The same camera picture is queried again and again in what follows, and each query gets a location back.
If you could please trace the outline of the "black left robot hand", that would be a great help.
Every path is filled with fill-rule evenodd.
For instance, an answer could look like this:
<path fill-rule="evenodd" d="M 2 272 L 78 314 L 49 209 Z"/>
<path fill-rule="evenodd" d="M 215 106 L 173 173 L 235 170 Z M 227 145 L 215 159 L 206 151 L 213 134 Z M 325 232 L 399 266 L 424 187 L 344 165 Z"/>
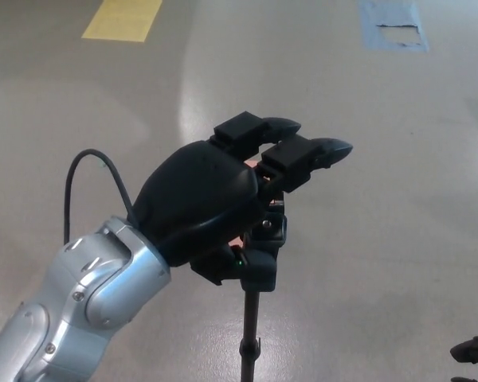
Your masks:
<path fill-rule="evenodd" d="M 242 112 L 178 149 L 133 204 L 140 232 L 171 267 L 189 264 L 217 285 L 238 279 L 244 290 L 272 291 L 287 238 L 284 195 L 352 151 L 299 129 L 290 119 Z"/>

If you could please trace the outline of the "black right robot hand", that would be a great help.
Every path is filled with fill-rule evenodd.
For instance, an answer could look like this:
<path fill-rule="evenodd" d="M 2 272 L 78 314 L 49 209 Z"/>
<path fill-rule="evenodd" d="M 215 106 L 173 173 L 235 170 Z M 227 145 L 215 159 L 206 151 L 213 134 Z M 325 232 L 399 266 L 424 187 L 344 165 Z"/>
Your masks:
<path fill-rule="evenodd" d="M 458 363 L 478 364 L 478 336 L 453 346 L 449 352 Z"/>

